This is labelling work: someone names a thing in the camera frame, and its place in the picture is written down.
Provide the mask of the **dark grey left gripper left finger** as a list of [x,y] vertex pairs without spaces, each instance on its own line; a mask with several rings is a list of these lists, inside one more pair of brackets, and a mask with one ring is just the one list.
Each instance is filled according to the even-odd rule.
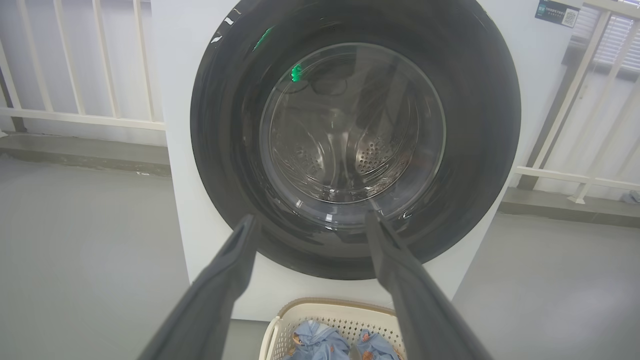
[[221,360],[234,303],[249,287],[258,252],[258,219],[244,216],[190,285],[140,360]]

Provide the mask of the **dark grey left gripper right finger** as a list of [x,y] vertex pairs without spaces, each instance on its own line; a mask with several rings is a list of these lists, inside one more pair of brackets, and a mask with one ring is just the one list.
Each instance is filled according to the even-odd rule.
[[489,360],[491,355],[382,215],[366,214],[376,278],[391,294],[409,360]]

